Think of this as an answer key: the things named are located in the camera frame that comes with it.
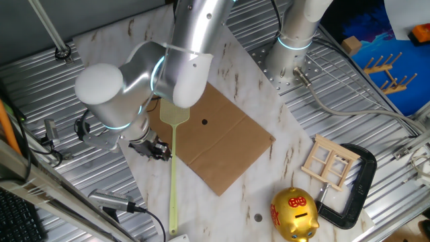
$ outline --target metal bolt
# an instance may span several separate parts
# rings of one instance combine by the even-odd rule
[[[285,67],[281,70],[281,78],[285,75]]]
[[[330,183],[327,182],[324,184],[324,186],[321,188],[320,197],[317,199],[317,201],[323,202],[329,187],[331,187]]]

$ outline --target white marble surface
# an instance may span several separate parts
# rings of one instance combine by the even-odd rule
[[[158,8],[74,38],[86,66],[120,66],[140,42],[166,42],[171,29],[171,6]],[[322,184],[300,171],[313,143],[283,104],[252,58],[225,28],[209,75],[209,82],[248,116],[276,137],[276,141],[236,182],[218,197],[189,167],[177,160],[178,235],[196,241],[284,241],[275,230],[269,205],[283,188],[296,186],[318,196]],[[170,163],[141,157],[126,143],[121,148],[150,211],[169,225]],[[325,204],[342,210],[348,189],[330,190]],[[255,214],[263,220],[254,220]],[[313,241],[353,241],[374,226],[362,211],[350,230],[322,218]]]

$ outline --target black c-clamp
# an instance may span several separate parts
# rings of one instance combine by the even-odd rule
[[[368,196],[370,186],[375,176],[377,163],[376,158],[365,148],[358,145],[342,144],[342,147],[349,149],[359,155],[362,160],[361,168],[354,181],[351,195],[341,214],[323,204],[323,201],[315,201],[319,216],[325,218],[330,223],[341,229],[350,229],[356,224],[364,202]]]

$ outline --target keyboard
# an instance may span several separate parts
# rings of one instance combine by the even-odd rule
[[[0,242],[39,242],[46,239],[33,204],[0,189]]]

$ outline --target screw hole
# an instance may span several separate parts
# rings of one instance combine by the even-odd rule
[[[261,216],[261,214],[256,214],[254,216],[254,220],[259,223],[263,220],[263,217]]]

